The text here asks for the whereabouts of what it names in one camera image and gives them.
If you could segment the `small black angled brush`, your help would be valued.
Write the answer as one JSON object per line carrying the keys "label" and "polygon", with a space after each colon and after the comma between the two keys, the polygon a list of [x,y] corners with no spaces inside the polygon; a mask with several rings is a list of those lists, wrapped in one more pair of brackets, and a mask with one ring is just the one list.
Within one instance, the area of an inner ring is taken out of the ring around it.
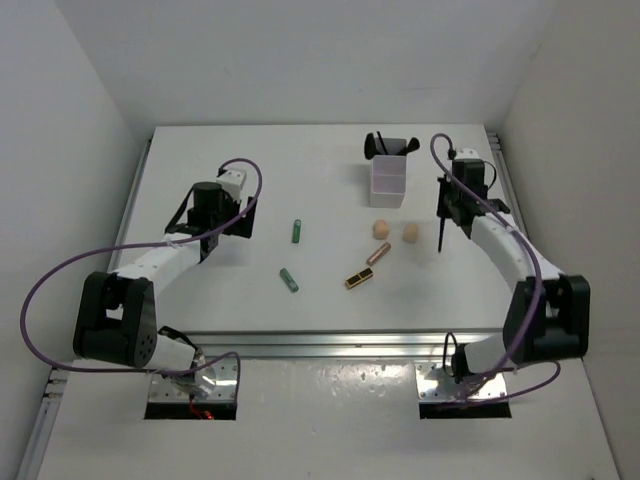
{"label": "small black angled brush", "polygon": [[446,225],[446,218],[445,217],[439,217],[439,233],[438,233],[438,244],[437,244],[437,252],[438,253],[442,252],[445,225]]}

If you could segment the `beige makeup sponge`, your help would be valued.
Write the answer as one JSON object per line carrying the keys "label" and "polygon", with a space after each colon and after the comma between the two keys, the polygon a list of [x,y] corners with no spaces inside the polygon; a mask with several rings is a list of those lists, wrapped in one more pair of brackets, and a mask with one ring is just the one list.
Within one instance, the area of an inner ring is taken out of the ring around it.
{"label": "beige makeup sponge", "polygon": [[390,226],[384,219],[378,219],[374,222],[373,238],[376,240],[386,240],[390,233]]}
{"label": "beige makeup sponge", "polygon": [[408,244],[415,244],[419,239],[420,228],[416,223],[409,223],[405,226],[402,239]]}

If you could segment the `black fan makeup brush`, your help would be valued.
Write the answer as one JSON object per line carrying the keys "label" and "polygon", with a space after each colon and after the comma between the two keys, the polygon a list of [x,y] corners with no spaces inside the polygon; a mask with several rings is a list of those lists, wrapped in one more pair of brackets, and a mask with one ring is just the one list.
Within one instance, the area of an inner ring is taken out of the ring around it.
{"label": "black fan makeup brush", "polygon": [[366,135],[364,141],[364,157],[366,160],[372,160],[378,155],[384,155],[384,153],[380,147],[376,132],[370,132]]}

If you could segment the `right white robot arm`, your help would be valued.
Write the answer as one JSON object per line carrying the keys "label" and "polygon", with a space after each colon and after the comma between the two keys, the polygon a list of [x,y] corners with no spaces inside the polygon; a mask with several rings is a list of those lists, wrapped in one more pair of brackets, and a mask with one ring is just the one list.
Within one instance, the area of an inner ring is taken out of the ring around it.
{"label": "right white robot arm", "polygon": [[485,162],[455,159],[438,179],[437,216],[452,221],[491,260],[511,291],[499,334],[460,344],[457,381],[531,363],[582,358],[589,347],[591,288],[547,261],[515,226],[509,207],[488,197]]}

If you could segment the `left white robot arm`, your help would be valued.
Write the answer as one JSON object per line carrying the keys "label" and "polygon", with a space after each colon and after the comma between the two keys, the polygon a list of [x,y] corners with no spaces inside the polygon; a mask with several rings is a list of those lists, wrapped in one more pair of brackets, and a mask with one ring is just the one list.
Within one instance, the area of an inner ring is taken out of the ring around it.
{"label": "left white robot arm", "polygon": [[74,353],[135,369],[186,371],[197,347],[159,332],[156,300],[188,269],[202,263],[219,236],[249,238],[255,207],[240,212],[242,180],[195,183],[165,227],[158,247],[112,272],[90,274],[83,286]]}

